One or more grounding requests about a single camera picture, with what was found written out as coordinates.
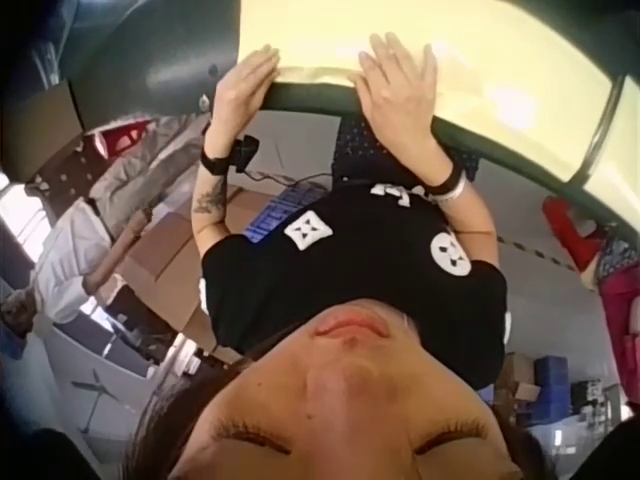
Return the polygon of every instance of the yellow board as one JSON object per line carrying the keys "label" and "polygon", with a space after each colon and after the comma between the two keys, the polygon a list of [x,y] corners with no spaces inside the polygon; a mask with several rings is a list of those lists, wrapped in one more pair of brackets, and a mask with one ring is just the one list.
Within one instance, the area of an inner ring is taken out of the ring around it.
{"label": "yellow board", "polygon": [[439,62],[437,115],[561,181],[579,168],[611,82],[527,12],[489,0],[242,0],[240,58],[281,49],[281,82],[349,85],[371,33],[393,31]]}

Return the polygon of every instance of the eyelash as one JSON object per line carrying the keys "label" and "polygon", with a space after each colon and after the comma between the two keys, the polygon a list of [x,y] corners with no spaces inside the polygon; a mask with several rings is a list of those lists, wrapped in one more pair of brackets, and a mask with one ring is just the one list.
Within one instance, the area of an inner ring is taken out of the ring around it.
{"label": "eyelash", "polygon": [[[259,425],[249,424],[244,421],[220,422],[214,429],[213,436],[216,440],[231,438],[249,441],[254,445],[269,447],[284,455],[291,454],[291,450],[283,446],[287,444],[283,438],[267,432]],[[423,441],[420,446],[414,450],[414,454],[422,455],[427,450],[446,443],[452,437],[476,437],[486,439],[488,437],[488,431],[484,424],[475,419],[450,422],[443,426],[439,432],[431,434],[427,440]]]}
{"label": "eyelash", "polygon": [[422,455],[426,451],[450,441],[452,438],[473,437],[487,439],[488,436],[487,427],[479,420],[457,420],[445,424],[439,432],[429,435],[429,438],[414,449],[413,453]]}
{"label": "eyelash", "polygon": [[216,440],[222,438],[232,438],[235,440],[249,441],[254,445],[261,447],[269,447],[284,455],[290,455],[289,450],[284,445],[287,444],[284,439],[267,432],[265,429],[256,424],[236,421],[222,421],[218,423],[214,429],[214,438]]}

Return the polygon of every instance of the tattoo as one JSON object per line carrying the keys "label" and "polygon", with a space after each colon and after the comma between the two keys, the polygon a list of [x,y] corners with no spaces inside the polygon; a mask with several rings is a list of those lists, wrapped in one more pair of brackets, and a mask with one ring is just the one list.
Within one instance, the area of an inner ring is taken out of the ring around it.
{"label": "tattoo", "polygon": [[227,177],[222,177],[211,190],[200,195],[192,211],[197,214],[215,214],[216,222],[222,222],[227,215]]}

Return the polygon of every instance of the electrical cord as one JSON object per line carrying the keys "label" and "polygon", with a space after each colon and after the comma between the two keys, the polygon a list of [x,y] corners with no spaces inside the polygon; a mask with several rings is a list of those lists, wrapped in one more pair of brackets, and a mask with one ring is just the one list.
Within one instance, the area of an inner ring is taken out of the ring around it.
{"label": "electrical cord", "polygon": [[244,175],[246,175],[247,177],[249,177],[251,180],[253,180],[254,182],[264,182],[265,180],[271,180],[274,183],[277,183],[278,185],[282,185],[283,187],[295,187],[297,185],[299,185],[300,183],[303,182],[307,182],[309,180],[313,180],[314,178],[320,178],[320,177],[330,177],[331,174],[330,173],[316,173],[313,175],[309,175],[308,177],[304,177],[301,178],[299,180],[295,180],[293,178],[288,178],[288,177],[284,177],[284,176],[280,176],[281,178],[284,178],[284,180],[281,180],[280,178],[274,176],[274,175],[269,175],[268,173],[258,173],[259,176],[255,176],[256,174],[250,174],[249,172],[243,172]]}

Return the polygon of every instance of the window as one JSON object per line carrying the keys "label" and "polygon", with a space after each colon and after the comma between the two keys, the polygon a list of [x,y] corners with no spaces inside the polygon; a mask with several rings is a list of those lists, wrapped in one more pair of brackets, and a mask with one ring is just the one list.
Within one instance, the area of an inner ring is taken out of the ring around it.
{"label": "window", "polygon": [[[51,225],[42,207],[42,202],[29,197],[24,185],[10,185],[9,179],[0,173],[0,217],[7,224],[29,257],[37,262],[42,254],[45,238],[51,232]],[[107,314],[97,305],[94,298],[84,304],[81,310],[103,328],[113,332]]]}

